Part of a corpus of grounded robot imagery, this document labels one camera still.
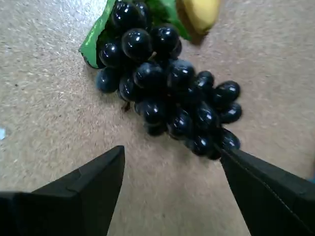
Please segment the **black grape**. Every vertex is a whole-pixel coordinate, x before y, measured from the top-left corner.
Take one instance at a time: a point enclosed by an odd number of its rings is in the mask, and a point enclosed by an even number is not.
[[[205,102],[201,102],[197,106],[194,118],[197,127],[204,132],[213,133],[220,127],[218,114]]]
[[[126,61],[126,56],[121,49],[119,40],[105,43],[99,52],[99,58],[104,65],[112,68],[118,68]]]
[[[214,151],[212,138],[207,134],[197,134],[185,141],[185,146],[197,156],[204,156]]]
[[[171,58],[177,59],[179,55],[182,53],[182,49],[183,49],[182,42],[181,40],[179,40],[176,48],[170,53]]]
[[[154,60],[157,64],[160,65],[160,67],[162,67],[164,71],[167,71],[167,69],[173,63],[173,61],[175,61],[174,59],[171,59],[171,58],[165,59],[165,58],[160,58],[158,56],[156,56]]]
[[[211,96],[213,94],[213,84],[215,78],[210,71],[201,71],[196,76],[196,81],[194,82],[196,86],[199,87],[205,95]]]
[[[150,31],[152,26],[152,15],[148,6],[142,1],[136,1],[134,4],[139,8],[141,15],[145,19],[146,31]]]
[[[185,110],[178,108],[167,122],[167,129],[169,135],[174,139],[181,140],[189,137],[193,129],[192,119]]]
[[[157,137],[162,135],[167,129],[165,123],[161,123],[156,126],[144,124],[144,128],[150,136]]]
[[[122,37],[124,53],[136,62],[146,61],[153,53],[150,35],[144,29],[131,29]]]
[[[210,160],[218,160],[221,158],[221,153],[216,150],[215,148],[213,149],[213,151],[209,152],[207,154],[207,157],[210,159]]]
[[[169,94],[163,96],[163,101],[165,103],[167,117],[170,117],[172,114],[174,114],[174,112],[177,111],[178,102],[174,96],[170,96]]]
[[[230,124],[236,122],[242,116],[242,107],[240,104],[233,102],[224,110],[220,111],[220,121],[222,124]]]
[[[185,108],[197,105],[204,98],[199,88],[194,84],[176,91],[173,96]]]
[[[216,108],[224,108],[235,101],[241,94],[241,87],[235,81],[225,81],[219,84],[213,94],[212,103]]]
[[[219,145],[227,149],[231,149],[231,148],[240,149],[241,148],[240,140],[236,137],[235,134],[233,134],[231,131],[227,129],[222,130],[222,140]]]
[[[170,56],[179,44],[177,30],[171,24],[153,27],[151,30],[154,51],[159,56]]]
[[[141,110],[142,110],[142,102],[135,102],[134,103],[134,110],[138,115],[141,115]]]
[[[117,70],[105,68],[98,72],[95,85],[103,93],[113,93],[118,89],[120,74]]]
[[[166,87],[166,77],[163,69],[154,62],[145,62],[135,71],[134,82],[143,89],[160,89]]]
[[[193,65],[181,59],[173,61],[167,72],[167,86],[172,91],[187,88],[195,76]]]
[[[115,30],[124,33],[133,28],[146,28],[146,20],[139,8],[131,2],[118,2],[111,13],[111,23]]]
[[[141,89],[133,82],[133,78],[129,73],[121,78],[119,92],[125,101],[138,101],[142,98]]]
[[[122,95],[120,94],[119,89],[116,91],[116,94],[117,94],[117,96],[118,96],[122,101],[127,102],[127,101],[122,97]]]
[[[149,125],[159,125],[166,117],[165,104],[158,98],[145,99],[142,102],[141,115]]]

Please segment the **floor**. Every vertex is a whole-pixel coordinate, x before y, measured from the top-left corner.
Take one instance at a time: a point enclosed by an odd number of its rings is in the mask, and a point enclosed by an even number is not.
[[[116,95],[94,87],[78,47],[105,0],[0,0],[0,189],[32,191],[115,145],[125,178],[110,236],[245,236],[219,162],[148,137]],[[300,177],[315,159],[315,3],[223,0],[201,46],[182,58],[242,86],[242,150]]]

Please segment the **green leaf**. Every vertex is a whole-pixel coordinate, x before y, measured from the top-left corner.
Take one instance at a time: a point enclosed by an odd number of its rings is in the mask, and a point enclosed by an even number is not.
[[[178,17],[176,0],[146,0],[146,4],[152,12],[154,24],[171,23],[178,29],[181,37],[191,40],[191,36]]]
[[[105,29],[106,22],[110,16],[110,13],[114,7],[116,0],[107,0],[103,14],[94,23],[89,34],[83,41],[79,52],[85,58],[85,60],[93,67],[98,68],[96,61],[96,43],[99,35]]]

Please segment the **yellow banana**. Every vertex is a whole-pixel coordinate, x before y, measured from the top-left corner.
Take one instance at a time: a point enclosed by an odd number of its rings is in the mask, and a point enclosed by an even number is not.
[[[182,0],[186,13],[197,33],[205,34],[214,25],[221,0]]]

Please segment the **beige carpet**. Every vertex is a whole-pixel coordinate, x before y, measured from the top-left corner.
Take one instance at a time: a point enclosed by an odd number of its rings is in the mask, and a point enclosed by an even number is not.
[[[116,95],[94,88],[77,49],[102,0],[0,0],[0,189],[32,191],[115,145],[126,171],[110,236],[244,236],[219,162],[148,137]],[[244,151],[301,177],[315,157],[315,3],[224,0],[218,23],[182,58],[242,86]]]

